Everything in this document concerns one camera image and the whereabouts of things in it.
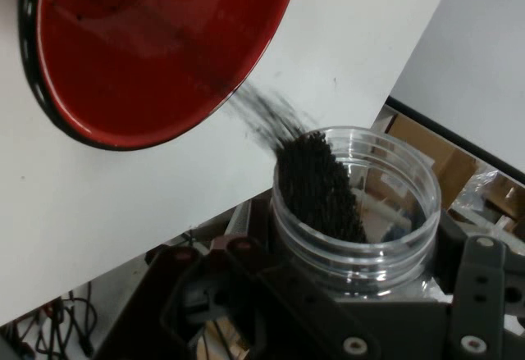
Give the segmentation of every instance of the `jar rim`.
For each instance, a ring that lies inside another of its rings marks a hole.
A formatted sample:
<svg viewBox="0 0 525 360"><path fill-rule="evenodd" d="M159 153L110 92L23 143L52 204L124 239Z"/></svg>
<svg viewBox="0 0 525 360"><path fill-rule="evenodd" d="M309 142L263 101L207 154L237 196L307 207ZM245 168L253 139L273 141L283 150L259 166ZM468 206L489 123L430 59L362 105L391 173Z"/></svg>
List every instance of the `jar rim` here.
<svg viewBox="0 0 525 360"><path fill-rule="evenodd" d="M392 249L396 247L402 247L407 243L410 243L411 241L419 238L421 235L426 234L429 230L432 228L436 228L436 221L439 221L440 214L441 214L441 189L439 186L439 183L437 181L436 175L434 174L434 171L427 165L427 163L423 160L422 154L411 145L405 143L403 140L397 139L393 136L390 136L389 134L383 134L383 133L377 133L373 130L357 127L357 126L330 126L325 128L320 128L317 130L311 130L309 132L304 133L304 135L313 134L317 132L321 132L325 134L329 130L348 130L351 133L354 131L357 132L360 135L366 135L371 136L377 139L385 140L389 143L393 143L397 148L402 148L411 158L413 158L416 163L419 164L419 166L423 169L423 172L425 175L427 175L431 182L432 192L434 193L435 197L431 202L431 211L426 216L425 221L421 226L419 226L416 230L412 231L411 233L408 233L407 235L404 235L403 237L399 239L395 239L392 241L384 242L384 243L372 243L372 244L360 244L360 243L352 243L349 241L344 241L342 239L336 239L334 237L330 237L329 235L324 235L320 231L317 231L313 229L311 226L307 225L306 223L302 222L299 218L295 216L295 214L290 211L288 206L286 206L285 200L282 198L281 190L278 186L273 186L272 189L272 198L274 198L275 203L278 203L280 206L282 213L285 213L288 216L288 219L290 219L297 227L300 227L301 230L304 230L308 235L312 235L316 237L317 239L331 244L335 245L339 248L344 248L348 250L371 250L371 251L381 251L383 249ZM278 165L275 165L274 173L273 173L273 183L274 185L279 184L279 170Z"/></svg>

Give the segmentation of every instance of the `table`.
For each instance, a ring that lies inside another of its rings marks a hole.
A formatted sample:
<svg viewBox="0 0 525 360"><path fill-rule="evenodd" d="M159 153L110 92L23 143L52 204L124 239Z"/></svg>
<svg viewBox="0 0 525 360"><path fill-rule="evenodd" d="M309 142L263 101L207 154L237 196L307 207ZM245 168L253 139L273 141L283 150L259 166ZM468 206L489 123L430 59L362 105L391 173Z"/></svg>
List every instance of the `table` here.
<svg viewBox="0 0 525 360"><path fill-rule="evenodd" d="M291 0L249 76L319 126L370 126L439 0ZM0 0L0 325L272 185L227 103L170 143L118 153L54 128Z"/></svg>

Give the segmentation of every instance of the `clear plastic jar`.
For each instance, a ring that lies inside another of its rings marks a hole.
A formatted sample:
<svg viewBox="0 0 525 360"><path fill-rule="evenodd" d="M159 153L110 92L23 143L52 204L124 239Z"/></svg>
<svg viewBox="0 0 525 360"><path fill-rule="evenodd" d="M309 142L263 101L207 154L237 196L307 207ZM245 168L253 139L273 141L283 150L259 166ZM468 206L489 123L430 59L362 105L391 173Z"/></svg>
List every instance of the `clear plastic jar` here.
<svg viewBox="0 0 525 360"><path fill-rule="evenodd" d="M281 196L276 167L272 215L279 247L336 298L421 295L441 210L429 164L386 134L352 127L319 131L348 167L370 244L334 239L299 221Z"/></svg>

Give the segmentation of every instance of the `black granular material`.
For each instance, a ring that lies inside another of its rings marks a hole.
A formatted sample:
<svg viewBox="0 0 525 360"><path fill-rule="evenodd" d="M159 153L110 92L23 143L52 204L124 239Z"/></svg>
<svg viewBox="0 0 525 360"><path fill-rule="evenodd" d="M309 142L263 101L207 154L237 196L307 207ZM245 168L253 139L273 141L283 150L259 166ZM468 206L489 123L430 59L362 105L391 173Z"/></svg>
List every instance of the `black granular material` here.
<svg viewBox="0 0 525 360"><path fill-rule="evenodd" d="M285 142L276 155L282 197L300 221L335 239L367 242L348 170L336 161L324 134Z"/></svg>
<svg viewBox="0 0 525 360"><path fill-rule="evenodd" d="M336 161L325 135L305 134L306 126L283 98L267 99L247 84L236 95L232 103L237 115L277 156L279 187L290 211L325 235L366 243L348 172Z"/></svg>

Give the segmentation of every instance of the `bowl rim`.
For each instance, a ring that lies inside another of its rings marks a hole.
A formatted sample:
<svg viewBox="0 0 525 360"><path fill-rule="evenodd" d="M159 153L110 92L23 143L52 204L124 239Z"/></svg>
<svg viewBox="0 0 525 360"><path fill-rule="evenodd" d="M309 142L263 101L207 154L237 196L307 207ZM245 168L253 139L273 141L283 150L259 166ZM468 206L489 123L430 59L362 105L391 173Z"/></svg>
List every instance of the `bowl rim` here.
<svg viewBox="0 0 525 360"><path fill-rule="evenodd" d="M328 235L324 235L323 233L313 229L311 226L303 223L295 216L290 209L285 204L284 199L282 198L281 191L278 189L278 186L275 186L279 184L279 172L278 172L278 165L276 163L274 167L273 172L273 184L272 187L272 197L276 199L276 202L279 203L280 208L282 208L281 212L285 213L287 217L293 222L293 224L296 227L299 227L301 230L303 230L306 234L311 235L315 237L316 239L322 241L323 243L334 245L339 248L343 248L345 250L358 250L358 251L381 251L384 249L392 249L397 248L400 246L404 246L406 243L410 243L413 240L421 237L425 233L427 233L429 230L431 230L432 227L434 227L434 231L437 230L437 225L433 225L435 221L439 221L440 215L441 215L441 188L439 186L439 182L436 178L436 175L434 174L434 171L427 165L427 163L422 159L421 153L411 145L405 143L403 140L397 139L393 136L390 136L389 134L379 133L374 130L370 130L363 127L358 126L345 126L345 125L338 125L338 126L329 126L324 128L319 128L316 130L310 130L308 132L305 132L303 135L312 134L316 132L322 132L323 134L326 134L328 130L348 130L350 133L359 132L360 134L365 134L366 136L373 136L375 138L383 139L387 142L393 143L396 145L396 147L404 149L404 151L413 158L425 171L425 174L430 178L432 188L435 190L435 198L432 200L432 204L434 205L432 208L432 211L429 216L426 217L426 220L424 223L419 226L416 230L412 231L411 233L404 235L400 239L396 239L393 241L388 241L385 243L373 243L373 244L360 244L360 243L352 243L349 241L344 241L341 239L335 239L333 237L330 237Z"/></svg>
<svg viewBox="0 0 525 360"><path fill-rule="evenodd" d="M282 0L279 3L276 8L276 13L272 18L272 27L268 30L267 36L263 36L261 41L256 42L253 53L249 55L250 57L253 57L254 60L253 63L252 60L249 61L250 65L247 66L248 71L246 71L242 80L240 80L237 85L232 85L231 91L209 113L207 113L206 116L199 118L198 121L190 124L190 126L183 130L171 132L168 136L151 136L151 141L149 142L140 142L137 141L134 136L128 136L124 143L117 142L119 138L116 135L105 136L104 141L102 141L102 138L98 139L96 137L89 137L87 133L81 131L79 126L75 124L74 118L66 117L62 114L61 108L55 102L55 98L53 98L52 93L49 90L47 79L44 76L44 71L42 69L43 63L41 61L41 55L39 55L39 18L42 2L43 1L41 0L17 0L17 23L22 66L24 68L25 78L30 85L30 89L35 99L39 103L40 108L59 130L76 141L99 149L111 151L136 151L154 147L176 139L189 130L192 130L195 126L201 124L215 113L246 81L253 69L257 66L275 36L290 0Z"/></svg>

